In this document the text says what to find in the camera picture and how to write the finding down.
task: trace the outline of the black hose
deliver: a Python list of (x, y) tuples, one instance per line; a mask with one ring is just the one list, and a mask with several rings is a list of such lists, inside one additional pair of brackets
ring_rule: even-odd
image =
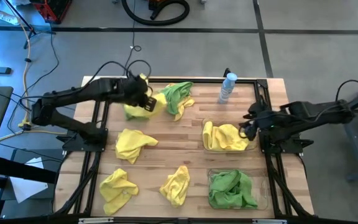
[[(163, 8), (165, 8), (165, 6), (168, 6), (170, 4), (181, 4), (183, 7), (185, 7), (185, 11), (178, 17), (173, 18), (173, 19), (167, 19), (165, 21), (153, 21), (158, 14), (161, 12), (161, 10)], [(185, 1), (185, 0), (165, 0), (162, 1), (157, 8), (154, 10), (151, 18), (151, 21), (142, 19), (137, 17), (130, 9), (127, 3), (127, 0), (122, 0), (122, 6), (124, 7), (124, 10), (127, 12), (128, 16), (130, 18), (132, 18), (133, 20), (135, 20), (136, 22), (143, 24), (143, 25), (147, 25), (147, 26), (167, 26), (167, 25), (172, 25), (175, 24), (177, 22), (180, 22), (182, 20), (184, 20), (190, 12), (190, 6), (189, 4)]]

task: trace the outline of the plastic bottle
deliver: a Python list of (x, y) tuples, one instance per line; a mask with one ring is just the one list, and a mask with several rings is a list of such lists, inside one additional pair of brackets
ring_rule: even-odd
[(219, 94), (218, 103), (227, 103), (231, 92), (236, 84), (237, 75), (234, 73), (228, 73), (226, 79), (223, 81), (221, 92)]

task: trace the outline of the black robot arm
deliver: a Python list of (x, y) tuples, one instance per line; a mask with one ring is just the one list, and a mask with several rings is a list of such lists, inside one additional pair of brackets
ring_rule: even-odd
[(292, 136), (324, 124), (350, 122), (354, 114), (344, 100), (312, 104), (296, 101), (280, 107), (280, 111), (270, 110), (262, 97), (248, 110), (240, 127), (252, 141), (257, 130), (268, 131), (269, 142), (275, 144), (290, 139)]
[(97, 144), (106, 138), (106, 130), (95, 123), (82, 123), (60, 114), (56, 108), (88, 100), (124, 103), (152, 111), (156, 100), (147, 96), (148, 86), (140, 76), (100, 78), (81, 88), (46, 93), (32, 105), (32, 122), (40, 126), (56, 125), (78, 133), (85, 143)]

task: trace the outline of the wooden tabletop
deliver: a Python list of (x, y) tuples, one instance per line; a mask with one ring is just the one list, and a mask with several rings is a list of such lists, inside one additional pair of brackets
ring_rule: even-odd
[[(84, 77), (83, 85), (90, 79)], [(154, 91), (168, 83), (151, 83)], [(122, 105), (112, 104), (109, 109), (109, 129), (106, 150), (102, 153), (91, 215), (105, 217), (104, 199), (99, 193), (99, 184), (116, 169), (128, 173), (128, 180), (139, 187), (138, 196), (132, 197), (114, 217), (191, 217), (191, 218), (273, 218), (272, 200), (264, 155), (259, 145), (250, 151), (237, 154), (209, 153), (202, 142), (202, 125), (210, 120), (214, 125), (244, 122), (242, 116), (255, 101), (254, 89), (249, 84), (236, 84), (228, 104), (217, 104), (221, 84), (195, 83), (191, 95), (195, 100), (186, 108), (181, 120), (174, 122), (173, 116), (162, 112), (149, 121), (126, 121)], [(268, 79), (268, 89), (273, 108), (288, 103), (284, 81)], [(94, 102), (79, 103), (74, 118), (81, 122), (91, 121)], [(159, 142), (156, 146), (143, 148), (136, 163), (116, 158), (115, 142), (124, 128), (137, 129)], [(288, 188), (306, 211), (313, 213), (308, 183), (303, 165), (295, 155), (283, 154), (283, 164)], [(55, 192), (55, 210), (62, 207), (78, 185), (84, 152), (74, 152), (63, 163)], [(175, 173), (180, 165), (186, 165), (190, 173), (190, 186), (185, 203), (173, 208), (160, 192), (167, 176)], [(210, 169), (243, 169), (253, 180), (252, 193), (257, 198), (260, 210), (217, 210), (208, 203), (208, 177)], [(84, 190), (82, 209), (85, 207), (88, 187)], [(278, 190), (280, 208), (284, 211), (282, 193)]]

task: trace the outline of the gray floor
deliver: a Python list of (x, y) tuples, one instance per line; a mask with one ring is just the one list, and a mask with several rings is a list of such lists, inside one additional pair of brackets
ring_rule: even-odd
[[(138, 2), (136, 13), (144, 17), (149, 15), (147, 3)], [(189, 17), (172, 27), (257, 28), (251, 0), (208, 0), (205, 6), (196, 0), (188, 2), (191, 5)], [(260, 0), (259, 5), (266, 29), (358, 29), (357, 0)], [(170, 12), (177, 13), (177, 8), (180, 7), (169, 6), (162, 17), (169, 17)], [(22, 6), (19, 10), (31, 23), (48, 26), (31, 6)], [(132, 21), (121, 4), (113, 5), (108, 0), (76, 0), (60, 26), (131, 27)], [(125, 32), (59, 32), (53, 44), (60, 65), (30, 94), (78, 86), (84, 75), (93, 74), (108, 60), (124, 63), (132, 44), (131, 38), (132, 34)], [(350, 78), (358, 79), (358, 35), (269, 34), (266, 39), (273, 75), (285, 79), (290, 101), (333, 101), (340, 83)], [(23, 92), (22, 71), (27, 55), (27, 51), (22, 49), (24, 41), (22, 32), (0, 31), (0, 66), (14, 70), (9, 76), (0, 75), (0, 85), (13, 86), (17, 94)], [(27, 76), (28, 83), (33, 83), (55, 65), (49, 42), (47, 34), (32, 39), (31, 59), (34, 62)], [(142, 51), (135, 53), (132, 59), (146, 59), (155, 76), (220, 77), (229, 67), (240, 77), (266, 77), (258, 34), (141, 32), (136, 33), (135, 43), (142, 46)], [(142, 66), (134, 70), (147, 72)], [(101, 72), (101, 75), (120, 74), (122, 70), (113, 65)], [(343, 88), (341, 98), (350, 100), (357, 91), (356, 84), (349, 84)], [(11, 103), (7, 114), (13, 107), (14, 103)], [(61, 112), (73, 115), (70, 110), (62, 109)], [(22, 117), (23, 111), (16, 113), (13, 124), (19, 123)], [(7, 119), (4, 119), (0, 136), (10, 133), (6, 128)], [(358, 182), (345, 180), (347, 174), (358, 170), (358, 164), (342, 126), (327, 125), (307, 131), (302, 136), (315, 140), (305, 150), (315, 213), (324, 218), (358, 221)], [(24, 134), (5, 143), (29, 149), (59, 148), (62, 145), (48, 134)], [(10, 152), (10, 149), (0, 147), (2, 157), (10, 157)], [(9, 207), (22, 207), (26, 212), (16, 213)], [(39, 208), (36, 212), (31, 209), (35, 207)], [(18, 205), (11, 202), (4, 208), (8, 218), (47, 212), (48, 200), (29, 200)]]

